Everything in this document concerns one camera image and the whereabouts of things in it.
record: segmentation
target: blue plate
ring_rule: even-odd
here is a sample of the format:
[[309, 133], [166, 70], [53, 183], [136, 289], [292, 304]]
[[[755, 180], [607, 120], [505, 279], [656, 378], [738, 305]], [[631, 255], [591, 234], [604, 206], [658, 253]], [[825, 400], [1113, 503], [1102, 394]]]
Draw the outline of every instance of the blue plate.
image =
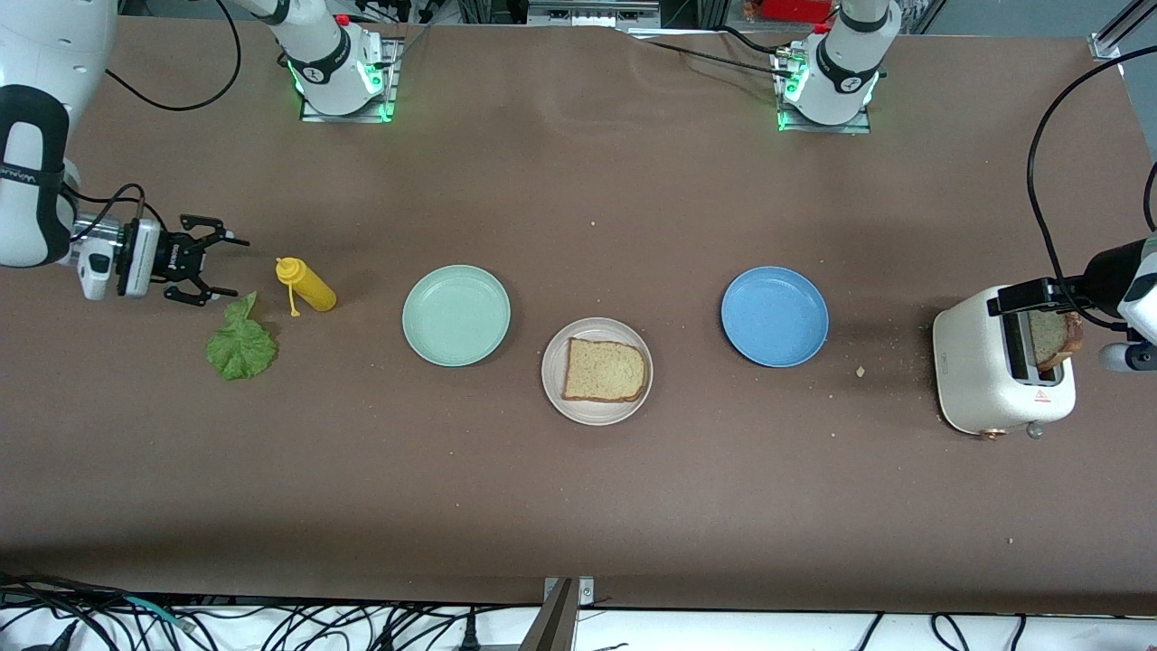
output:
[[723, 294], [723, 332], [756, 364], [796, 367], [824, 346], [827, 305], [819, 289], [795, 271], [757, 266]]

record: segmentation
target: red object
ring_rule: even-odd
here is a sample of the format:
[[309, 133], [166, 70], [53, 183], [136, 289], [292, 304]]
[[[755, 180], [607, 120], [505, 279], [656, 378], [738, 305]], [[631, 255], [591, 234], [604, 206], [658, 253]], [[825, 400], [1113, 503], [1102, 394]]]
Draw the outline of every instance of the red object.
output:
[[764, 0], [765, 19], [797, 23], [821, 23], [832, 13], [832, 0]]

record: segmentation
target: plate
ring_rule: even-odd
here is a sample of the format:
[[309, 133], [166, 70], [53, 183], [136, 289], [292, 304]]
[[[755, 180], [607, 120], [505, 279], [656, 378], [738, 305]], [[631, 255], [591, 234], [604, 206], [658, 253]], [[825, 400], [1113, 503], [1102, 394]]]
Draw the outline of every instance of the plate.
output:
[[439, 367], [466, 367], [494, 353], [510, 327], [510, 297], [488, 271], [443, 266], [414, 284], [401, 309], [410, 348]]
[[[562, 391], [567, 384], [567, 364], [570, 356], [570, 339], [590, 342], [619, 342], [635, 347], [643, 354], [647, 364], [647, 386], [643, 394], [634, 402], [590, 402], [585, 400], [562, 400]], [[626, 420], [642, 407], [650, 394], [651, 382], [655, 379], [655, 363], [651, 361], [647, 343], [631, 330], [629, 325], [613, 318], [592, 316], [581, 318], [559, 331], [543, 352], [543, 390], [551, 405], [563, 416], [583, 426], [613, 426]]]
[[723, 331], [744, 357], [787, 368], [812, 358], [827, 339], [827, 304], [810, 280], [782, 266], [739, 274], [723, 294]]

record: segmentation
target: cable connector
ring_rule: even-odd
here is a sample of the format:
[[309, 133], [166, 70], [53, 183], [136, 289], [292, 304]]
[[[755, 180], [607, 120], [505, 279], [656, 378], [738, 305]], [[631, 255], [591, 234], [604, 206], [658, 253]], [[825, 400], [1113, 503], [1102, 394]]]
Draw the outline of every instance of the cable connector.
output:
[[474, 608], [471, 606], [470, 614], [466, 615], [466, 632], [462, 634], [462, 644], [458, 651], [481, 651], [482, 645], [478, 643], [478, 627], [474, 617]]

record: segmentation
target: green leaf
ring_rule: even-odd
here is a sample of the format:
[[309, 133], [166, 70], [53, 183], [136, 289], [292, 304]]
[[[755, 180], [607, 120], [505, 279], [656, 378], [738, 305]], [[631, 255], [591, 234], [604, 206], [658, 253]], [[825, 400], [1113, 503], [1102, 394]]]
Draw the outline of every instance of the green leaf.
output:
[[226, 324], [236, 325], [237, 323], [249, 318], [249, 312], [253, 309], [255, 302], [257, 302], [257, 291], [249, 294], [239, 301], [229, 303], [229, 306], [224, 308]]
[[224, 328], [205, 347], [205, 357], [226, 380], [257, 376], [270, 368], [278, 354], [277, 342], [261, 324], [248, 318], [256, 297], [255, 291], [227, 306]]

